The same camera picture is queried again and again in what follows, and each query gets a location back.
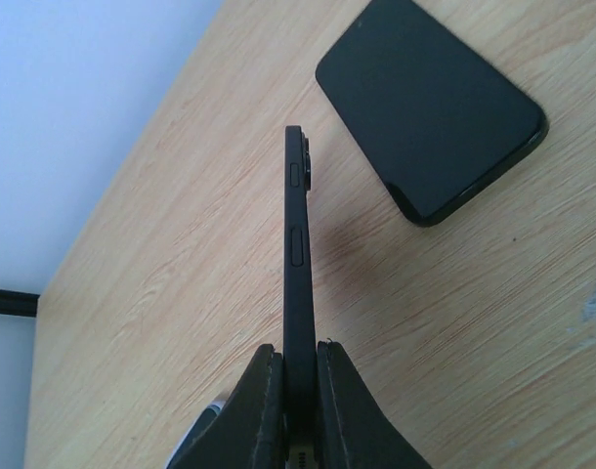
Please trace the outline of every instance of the black phone screen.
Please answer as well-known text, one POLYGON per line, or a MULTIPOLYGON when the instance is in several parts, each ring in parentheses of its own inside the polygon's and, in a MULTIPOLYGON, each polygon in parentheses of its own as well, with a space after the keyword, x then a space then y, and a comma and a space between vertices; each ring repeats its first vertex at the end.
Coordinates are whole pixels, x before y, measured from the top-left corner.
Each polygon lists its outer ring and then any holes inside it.
POLYGON ((547 132, 533 100, 410 0, 373 0, 316 78, 419 225, 443 220, 547 132))

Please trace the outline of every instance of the black phone clamp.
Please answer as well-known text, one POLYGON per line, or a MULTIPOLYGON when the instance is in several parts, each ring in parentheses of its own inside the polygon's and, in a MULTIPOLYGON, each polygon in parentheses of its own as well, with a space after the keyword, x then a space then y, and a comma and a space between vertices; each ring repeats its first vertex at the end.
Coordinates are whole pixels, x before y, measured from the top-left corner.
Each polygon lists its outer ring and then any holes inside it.
POLYGON ((168 469, 430 469, 378 407, 341 344, 316 345, 309 141, 285 128, 283 353, 261 345, 222 411, 168 469))

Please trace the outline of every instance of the power button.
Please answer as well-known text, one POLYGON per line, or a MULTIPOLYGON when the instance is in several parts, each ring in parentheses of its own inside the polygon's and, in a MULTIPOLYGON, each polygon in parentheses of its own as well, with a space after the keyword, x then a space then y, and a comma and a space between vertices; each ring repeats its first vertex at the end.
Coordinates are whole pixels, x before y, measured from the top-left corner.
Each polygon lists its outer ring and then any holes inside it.
POLYGON ((300 228, 291 229, 291 265, 300 267, 305 260, 302 254, 302 231, 300 228))

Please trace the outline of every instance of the smartphone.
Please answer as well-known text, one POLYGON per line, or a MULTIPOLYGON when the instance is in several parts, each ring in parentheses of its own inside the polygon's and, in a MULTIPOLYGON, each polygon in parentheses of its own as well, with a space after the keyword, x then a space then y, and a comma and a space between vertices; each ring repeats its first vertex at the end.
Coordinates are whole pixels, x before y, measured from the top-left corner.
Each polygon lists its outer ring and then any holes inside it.
POLYGON ((441 222, 533 151, 541 107, 410 0, 373 0, 316 79, 412 223, 441 222))

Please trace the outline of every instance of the wooden table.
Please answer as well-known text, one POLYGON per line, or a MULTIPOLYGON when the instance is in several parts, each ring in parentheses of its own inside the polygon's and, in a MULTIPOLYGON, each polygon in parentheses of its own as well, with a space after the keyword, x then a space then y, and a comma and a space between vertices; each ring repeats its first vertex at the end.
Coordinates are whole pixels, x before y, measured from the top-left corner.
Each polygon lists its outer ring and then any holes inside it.
POLYGON ((365 0, 227 0, 40 300, 26 467, 157 468, 281 345, 283 127, 310 138, 318 336, 435 468, 596 467, 596 0, 420 0, 545 108, 407 222, 314 70, 365 0))

